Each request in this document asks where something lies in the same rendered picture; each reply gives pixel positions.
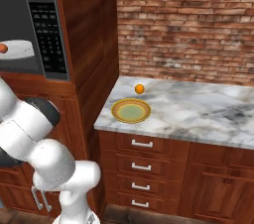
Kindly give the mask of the brown wooden drawer front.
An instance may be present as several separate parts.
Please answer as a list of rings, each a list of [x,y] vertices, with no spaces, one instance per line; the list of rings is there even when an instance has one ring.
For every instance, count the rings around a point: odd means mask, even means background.
[[[140,142],[140,143],[153,142],[153,148],[132,146],[131,145],[132,139],[135,139],[137,142]],[[164,143],[165,143],[164,139],[158,139],[154,137],[131,135],[131,134],[118,135],[118,147],[124,150],[161,154],[164,151]]]
[[[125,156],[125,155],[118,155],[117,158],[118,158],[119,168],[122,170],[151,173],[151,174],[161,174],[163,171],[163,163],[161,161],[155,161],[152,159],[137,158],[137,157]],[[151,165],[152,170],[147,171],[147,170],[131,168],[132,163],[135,163],[137,166],[143,166],[143,167],[146,167],[147,165]]]
[[[136,195],[136,194],[120,193],[119,196],[120,196],[121,204],[126,205],[126,206],[138,207],[138,206],[134,206],[134,205],[131,204],[132,199],[135,199],[137,202],[140,202],[140,203],[146,203],[146,202],[150,203],[149,208],[139,207],[139,208],[142,208],[142,209],[149,209],[149,210],[157,211],[162,206],[162,204],[164,203],[163,200],[150,198],[150,197],[139,196],[139,195]]]
[[[118,178],[119,178],[119,185],[122,189],[137,190],[137,191],[149,192],[149,193],[160,193],[164,186],[162,182],[152,180],[152,179],[142,178],[142,177],[119,175]],[[151,189],[147,191],[147,190],[132,188],[131,187],[132,182],[135,182],[137,185],[142,185],[142,186],[146,186],[147,184],[150,184]]]

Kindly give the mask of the white microwave turntable plate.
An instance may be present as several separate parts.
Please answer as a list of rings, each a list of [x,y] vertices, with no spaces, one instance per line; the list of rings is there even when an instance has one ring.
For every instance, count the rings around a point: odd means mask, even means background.
[[[4,41],[3,44],[7,46],[8,50],[5,54],[0,53],[0,59],[21,59],[35,55],[33,45],[30,41],[11,40]]]

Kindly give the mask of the yellow green plate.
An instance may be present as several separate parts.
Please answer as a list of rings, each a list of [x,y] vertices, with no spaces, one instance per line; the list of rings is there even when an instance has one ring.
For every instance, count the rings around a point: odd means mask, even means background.
[[[140,123],[151,115],[151,107],[144,100],[126,98],[115,102],[111,106],[111,114],[116,120],[123,123]]]

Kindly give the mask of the grey black microwave oven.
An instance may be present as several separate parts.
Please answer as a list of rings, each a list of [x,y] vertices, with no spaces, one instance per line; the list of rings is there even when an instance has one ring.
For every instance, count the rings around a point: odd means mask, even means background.
[[[0,0],[0,44],[11,40],[30,41],[35,55],[0,59],[0,71],[69,80],[58,0]]]

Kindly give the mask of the brown wooden cupboard door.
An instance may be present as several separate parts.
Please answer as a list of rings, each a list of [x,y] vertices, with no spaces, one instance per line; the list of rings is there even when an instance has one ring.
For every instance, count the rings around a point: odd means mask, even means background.
[[[217,224],[254,224],[254,180],[204,168],[195,182],[191,213]]]
[[[6,208],[38,213],[31,186],[23,168],[0,168],[0,199]]]

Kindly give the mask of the tall brown wooden cabinet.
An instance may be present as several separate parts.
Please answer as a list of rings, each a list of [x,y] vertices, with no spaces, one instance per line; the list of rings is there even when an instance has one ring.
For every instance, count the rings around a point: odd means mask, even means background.
[[[21,100],[40,97],[57,106],[61,119],[48,137],[65,145],[75,160],[99,165],[101,178],[87,193],[87,203],[96,214],[102,214],[106,206],[105,186],[99,134],[94,123],[119,76],[116,0],[58,0],[58,9],[69,80],[5,71],[0,71],[0,78]],[[35,170],[30,164],[13,168],[23,168],[33,185]],[[48,212],[41,192],[36,192],[44,205],[37,214],[56,220],[62,212],[60,194],[45,192],[52,206]]]

